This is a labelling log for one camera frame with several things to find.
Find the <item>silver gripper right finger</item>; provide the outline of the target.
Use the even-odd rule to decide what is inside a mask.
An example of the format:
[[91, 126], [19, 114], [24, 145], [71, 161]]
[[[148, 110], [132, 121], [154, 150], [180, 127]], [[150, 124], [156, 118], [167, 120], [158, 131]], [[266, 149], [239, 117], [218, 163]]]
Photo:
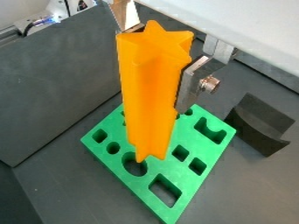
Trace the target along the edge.
[[212, 75], [234, 59], [238, 48], [223, 40], [206, 36], [203, 54], [182, 70], [174, 107], [183, 114], [195, 104], [202, 92], [214, 94], [220, 80]]

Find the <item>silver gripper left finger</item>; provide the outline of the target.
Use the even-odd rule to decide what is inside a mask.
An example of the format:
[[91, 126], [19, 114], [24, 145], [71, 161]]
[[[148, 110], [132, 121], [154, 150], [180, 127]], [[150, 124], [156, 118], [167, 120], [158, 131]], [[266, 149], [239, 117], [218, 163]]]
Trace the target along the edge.
[[141, 32], [145, 25], [140, 22], [135, 0], [105, 0], [116, 20], [116, 30], [121, 33]]

